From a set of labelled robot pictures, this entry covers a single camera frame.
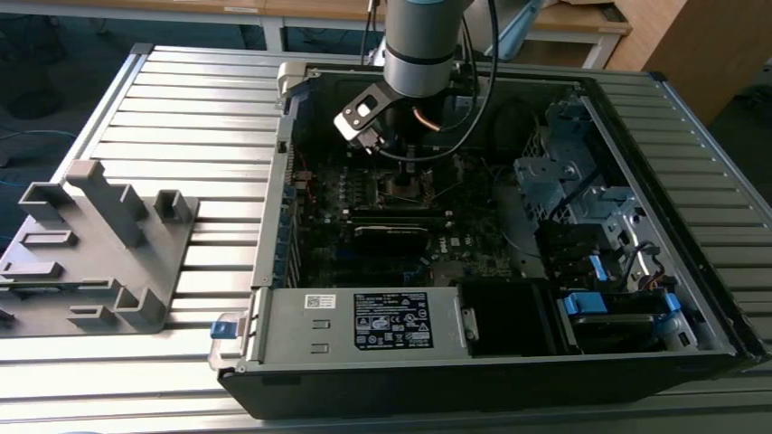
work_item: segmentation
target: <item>warning label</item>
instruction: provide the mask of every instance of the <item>warning label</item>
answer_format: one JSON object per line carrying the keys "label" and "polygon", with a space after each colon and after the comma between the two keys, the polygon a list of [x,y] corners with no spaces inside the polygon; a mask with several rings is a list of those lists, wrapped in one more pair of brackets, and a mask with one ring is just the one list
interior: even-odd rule
{"label": "warning label", "polygon": [[354,329],[360,350],[432,348],[426,292],[355,294]]}

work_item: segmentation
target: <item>motherboard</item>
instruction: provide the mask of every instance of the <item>motherboard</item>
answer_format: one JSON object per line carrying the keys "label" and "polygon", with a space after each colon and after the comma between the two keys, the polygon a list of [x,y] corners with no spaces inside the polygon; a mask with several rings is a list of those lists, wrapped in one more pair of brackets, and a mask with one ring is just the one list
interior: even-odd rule
{"label": "motherboard", "polygon": [[492,198],[504,166],[459,154],[419,171],[298,149],[294,167],[302,287],[444,287],[518,274]]}

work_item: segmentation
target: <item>copper pipe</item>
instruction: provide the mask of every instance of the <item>copper pipe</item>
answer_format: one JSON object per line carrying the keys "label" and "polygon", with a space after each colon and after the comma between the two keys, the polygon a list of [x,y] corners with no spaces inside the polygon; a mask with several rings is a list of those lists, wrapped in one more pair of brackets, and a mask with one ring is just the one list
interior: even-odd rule
{"label": "copper pipe", "polygon": [[424,124],[424,127],[430,128],[432,131],[439,133],[440,125],[438,125],[435,122],[432,122],[430,119],[426,118],[420,108],[414,107],[412,114],[415,115],[415,118],[419,119],[419,122]]}

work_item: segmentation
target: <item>white sticker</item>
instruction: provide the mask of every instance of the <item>white sticker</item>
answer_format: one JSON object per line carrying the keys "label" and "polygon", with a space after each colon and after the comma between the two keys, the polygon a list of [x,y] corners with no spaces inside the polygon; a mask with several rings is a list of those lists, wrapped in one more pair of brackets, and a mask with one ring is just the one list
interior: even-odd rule
{"label": "white sticker", "polygon": [[226,10],[226,12],[246,12],[248,14],[256,14],[258,13],[258,8],[254,8],[254,7],[226,6],[223,9]]}
{"label": "white sticker", "polygon": [[336,295],[335,294],[307,294],[306,304],[307,309],[335,309]]}

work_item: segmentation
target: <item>slotted metal surface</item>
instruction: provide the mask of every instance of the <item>slotted metal surface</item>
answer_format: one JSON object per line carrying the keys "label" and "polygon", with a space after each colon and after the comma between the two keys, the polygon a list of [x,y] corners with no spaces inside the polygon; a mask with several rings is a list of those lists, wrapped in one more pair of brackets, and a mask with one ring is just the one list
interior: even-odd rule
{"label": "slotted metal surface", "polygon": [[[222,312],[247,307],[279,119],[274,79],[283,61],[308,56],[156,47],[127,61],[70,159],[102,160],[110,180],[132,183],[140,194],[174,188],[203,199],[167,330],[0,341],[0,423],[8,423],[0,431],[243,432],[320,425],[368,431],[635,418],[615,425],[620,432],[635,430],[624,424],[642,423],[643,417],[770,410],[772,364],[624,406],[386,420],[268,423],[248,417],[208,368],[208,328]],[[358,59],[314,55],[311,61]],[[640,73],[507,68],[599,81],[718,272],[762,337],[772,341],[766,205],[667,86]],[[224,354],[238,356],[236,344],[226,345]]]}

